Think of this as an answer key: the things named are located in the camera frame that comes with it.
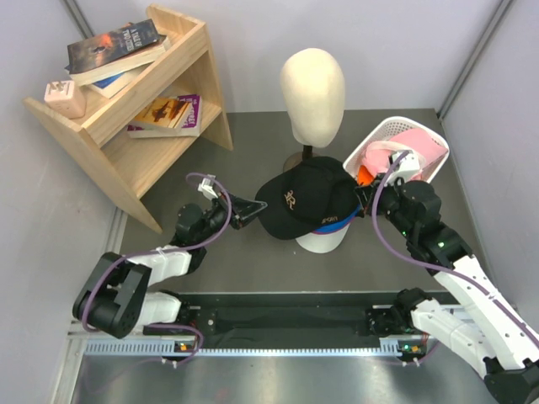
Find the orange cap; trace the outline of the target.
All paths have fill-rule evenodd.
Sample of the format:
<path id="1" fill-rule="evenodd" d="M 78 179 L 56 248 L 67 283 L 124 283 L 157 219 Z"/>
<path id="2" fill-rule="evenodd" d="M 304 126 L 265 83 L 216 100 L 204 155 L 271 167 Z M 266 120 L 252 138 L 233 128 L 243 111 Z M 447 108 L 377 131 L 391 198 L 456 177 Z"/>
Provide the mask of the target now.
<path id="1" fill-rule="evenodd" d="M 357 174 L 357 183 L 360 187 L 366 187 L 372 184 L 375 177 L 369 172 L 369 170 L 364 166 L 360 165 Z"/>

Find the blue cap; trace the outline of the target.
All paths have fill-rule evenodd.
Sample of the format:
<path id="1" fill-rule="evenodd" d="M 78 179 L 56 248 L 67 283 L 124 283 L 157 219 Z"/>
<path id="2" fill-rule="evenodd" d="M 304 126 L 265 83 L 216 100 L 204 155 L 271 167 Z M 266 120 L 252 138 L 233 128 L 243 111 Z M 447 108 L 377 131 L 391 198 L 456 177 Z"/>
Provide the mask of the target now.
<path id="1" fill-rule="evenodd" d="M 360 211 L 360 207 L 357 207 L 349 216 L 347 216 L 343 220 L 338 221 L 338 222 L 334 222 L 333 224 L 328 224 L 326 226 L 342 226 L 342 225 L 345 225 L 347 223 L 350 224 L 353 221 L 353 219 L 357 216 L 359 211 Z"/>

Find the light pink cap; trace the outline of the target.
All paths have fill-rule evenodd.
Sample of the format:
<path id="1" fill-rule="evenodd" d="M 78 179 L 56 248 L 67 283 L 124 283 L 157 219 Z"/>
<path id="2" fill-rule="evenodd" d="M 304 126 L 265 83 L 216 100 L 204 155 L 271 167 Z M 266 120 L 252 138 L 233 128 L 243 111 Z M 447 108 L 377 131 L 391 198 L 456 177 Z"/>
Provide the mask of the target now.
<path id="1" fill-rule="evenodd" d="M 444 157 L 449 149 L 438 144 L 422 129 L 406 130 L 386 141 L 372 142 L 361 158 L 361 165 L 370 175 L 384 173 L 390 167 L 389 157 L 394 152 L 411 150 L 419 156 L 420 171 L 414 179 L 421 179 L 426 168 Z"/>

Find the black cap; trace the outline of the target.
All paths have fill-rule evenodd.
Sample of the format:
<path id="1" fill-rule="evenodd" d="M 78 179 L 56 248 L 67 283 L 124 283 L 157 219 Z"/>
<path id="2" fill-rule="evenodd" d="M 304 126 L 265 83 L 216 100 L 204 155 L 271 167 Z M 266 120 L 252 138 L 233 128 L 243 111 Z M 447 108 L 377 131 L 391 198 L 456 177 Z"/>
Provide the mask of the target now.
<path id="1" fill-rule="evenodd" d="M 255 199 L 267 204 L 259 221 L 270 236 L 279 240 L 336 226 L 359 211 L 356 186 L 342 162 L 332 157 L 312 157 L 258 190 Z"/>

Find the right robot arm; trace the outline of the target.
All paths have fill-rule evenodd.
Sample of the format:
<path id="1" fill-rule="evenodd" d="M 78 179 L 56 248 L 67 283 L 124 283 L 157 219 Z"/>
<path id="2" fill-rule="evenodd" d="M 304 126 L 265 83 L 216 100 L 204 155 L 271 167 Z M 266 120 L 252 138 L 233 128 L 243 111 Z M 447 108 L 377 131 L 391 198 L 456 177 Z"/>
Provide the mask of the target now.
<path id="1" fill-rule="evenodd" d="M 498 403 L 538 401 L 538 334 L 499 293 L 470 246 L 441 219 L 441 199 L 423 181 L 384 186 L 380 179 L 355 190 L 360 215 L 385 217 L 405 238 L 402 259 L 427 270 L 467 313 L 464 322 L 419 288 L 402 290 L 393 323 L 425 332 L 464 360 Z"/>

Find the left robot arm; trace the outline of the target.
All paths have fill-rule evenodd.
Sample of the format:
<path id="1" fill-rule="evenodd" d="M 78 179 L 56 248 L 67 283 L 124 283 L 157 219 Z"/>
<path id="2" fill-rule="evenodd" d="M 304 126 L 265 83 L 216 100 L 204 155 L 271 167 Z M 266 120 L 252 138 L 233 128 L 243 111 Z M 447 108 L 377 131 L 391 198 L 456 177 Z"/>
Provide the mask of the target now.
<path id="1" fill-rule="evenodd" d="M 168 245 L 130 257 L 104 253 L 79 292 L 72 315 L 85 322 L 86 328 L 115 338 L 153 323 L 162 323 L 172 333 L 185 332 L 191 315 L 181 307 L 181 300 L 171 292 L 150 293 L 148 288 L 168 278 L 192 274 L 200 267 L 210 242 L 228 226 L 244 228 L 267 206 L 233 194 L 218 194 L 207 210 L 194 203 L 184 205 Z"/>

